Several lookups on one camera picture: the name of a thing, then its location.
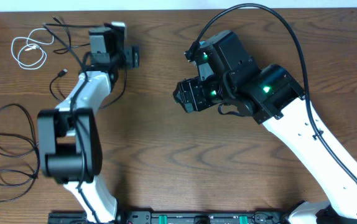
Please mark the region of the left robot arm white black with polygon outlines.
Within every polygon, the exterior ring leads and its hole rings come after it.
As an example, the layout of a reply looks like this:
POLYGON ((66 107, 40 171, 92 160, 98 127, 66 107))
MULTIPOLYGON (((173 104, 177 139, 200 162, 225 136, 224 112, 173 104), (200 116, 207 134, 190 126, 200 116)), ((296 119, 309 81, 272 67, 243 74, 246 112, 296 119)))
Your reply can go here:
POLYGON ((37 116, 43 174, 63 185, 85 210, 90 223, 119 223, 118 201, 100 174, 102 149, 95 116, 111 94, 118 70, 139 66, 139 48, 126 46, 123 22, 88 26, 90 51, 78 58, 78 82, 52 110, 37 116))

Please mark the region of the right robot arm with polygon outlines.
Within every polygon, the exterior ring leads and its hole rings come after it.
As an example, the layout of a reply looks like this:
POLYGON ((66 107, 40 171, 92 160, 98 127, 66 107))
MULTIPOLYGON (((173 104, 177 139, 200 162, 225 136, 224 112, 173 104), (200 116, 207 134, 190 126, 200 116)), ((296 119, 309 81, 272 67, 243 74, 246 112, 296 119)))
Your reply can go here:
POLYGON ((259 68, 238 36, 224 30, 196 47, 198 76, 178 82, 174 100, 191 113, 232 105, 277 136, 328 197, 302 202, 287 223, 357 223, 357 162, 305 102, 304 89, 277 64, 259 68))

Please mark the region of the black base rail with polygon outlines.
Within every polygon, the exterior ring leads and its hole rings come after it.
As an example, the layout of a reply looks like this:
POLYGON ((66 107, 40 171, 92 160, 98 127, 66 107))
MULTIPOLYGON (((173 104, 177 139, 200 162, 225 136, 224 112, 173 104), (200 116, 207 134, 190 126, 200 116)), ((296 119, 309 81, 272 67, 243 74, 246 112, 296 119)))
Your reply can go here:
POLYGON ((114 224, 313 223, 277 210, 250 212, 155 212, 119 208, 114 224))

